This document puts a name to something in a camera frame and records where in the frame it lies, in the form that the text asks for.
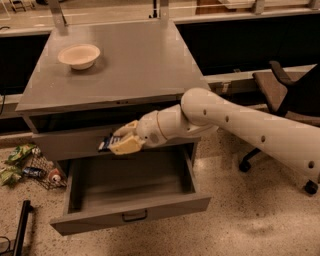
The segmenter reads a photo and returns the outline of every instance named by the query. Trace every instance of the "plastic bag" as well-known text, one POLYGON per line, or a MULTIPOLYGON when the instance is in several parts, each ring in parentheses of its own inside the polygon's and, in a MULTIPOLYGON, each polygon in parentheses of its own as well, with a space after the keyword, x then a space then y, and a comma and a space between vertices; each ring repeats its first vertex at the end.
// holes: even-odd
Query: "plastic bag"
POLYGON ((23 159, 25 159, 29 154, 32 153, 32 149, 35 148, 34 144, 25 144, 16 147, 5 161, 6 164, 14 165, 19 164, 23 159))
POLYGON ((12 187, 15 185, 22 177, 21 168, 18 166, 8 166, 0 170, 0 181, 1 185, 8 185, 12 187))

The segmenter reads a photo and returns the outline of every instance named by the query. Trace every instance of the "gray cabinet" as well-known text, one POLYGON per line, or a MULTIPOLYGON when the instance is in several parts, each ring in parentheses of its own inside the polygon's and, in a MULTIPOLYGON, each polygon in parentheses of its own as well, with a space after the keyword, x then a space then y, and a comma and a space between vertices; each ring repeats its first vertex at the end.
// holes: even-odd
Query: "gray cabinet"
POLYGON ((209 88, 175 25, 158 20, 53 30, 16 111, 48 160, 68 176, 62 216, 50 222, 71 235, 204 211, 192 172, 199 139, 115 156, 98 152, 104 137, 144 114, 209 88), (57 61, 70 44, 101 50, 95 65, 71 70, 57 61))

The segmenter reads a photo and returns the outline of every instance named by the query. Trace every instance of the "cable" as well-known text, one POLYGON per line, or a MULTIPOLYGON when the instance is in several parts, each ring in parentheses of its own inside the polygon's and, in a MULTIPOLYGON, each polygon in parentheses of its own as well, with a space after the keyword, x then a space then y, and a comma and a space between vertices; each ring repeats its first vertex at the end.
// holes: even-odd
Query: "cable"
POLYGON ((4 89, 3 95, 2 95, 2 105, 1 105, 1 109, 0 109, 0 116, 1 116, 1 114, 3 112, 5 101, 6 101, 6 89, 4 89))
POLYGON ((6 249, 5 251, 0 252, 0 255, 1 255, 2 253, 4 253, 4 252, 8 252, 8 251, 10 250, 11 243, 10 243, 9 238, 8 238, 8 237, 6 237, 6 236, 0 236, 0 238, 6 239, 6 240, 8 241, 8 247, 7 247, 7 249, 6 249))

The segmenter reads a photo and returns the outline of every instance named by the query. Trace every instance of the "drawer handle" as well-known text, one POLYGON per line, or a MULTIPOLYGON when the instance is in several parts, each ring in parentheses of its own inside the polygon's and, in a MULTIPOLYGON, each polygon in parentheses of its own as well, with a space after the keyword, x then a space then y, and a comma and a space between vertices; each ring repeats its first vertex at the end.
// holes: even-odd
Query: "drawer handle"
POLYGON ((123 222, 133 222, 133 221, 139 221, 139 220, 145 220, 148 217, 148 210, 145 209, 144 210, 144 216, 142 217, 138 217, 138 218, 126 218, 126 215, 124 213, 122 213, 122 220, 123 222))

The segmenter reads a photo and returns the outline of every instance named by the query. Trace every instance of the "trash on floor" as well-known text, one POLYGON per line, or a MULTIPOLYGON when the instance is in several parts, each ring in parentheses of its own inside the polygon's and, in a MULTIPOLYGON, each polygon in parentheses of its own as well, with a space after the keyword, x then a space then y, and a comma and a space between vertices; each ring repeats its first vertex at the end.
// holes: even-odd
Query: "trash on floor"
POLYGON ((4 163, 9 166, 0 170, 0 182, 3 186, 14 187, 23 177, 36 181, 47 190, 67 186, 65 175, 34 144, 16 147, 4 163))

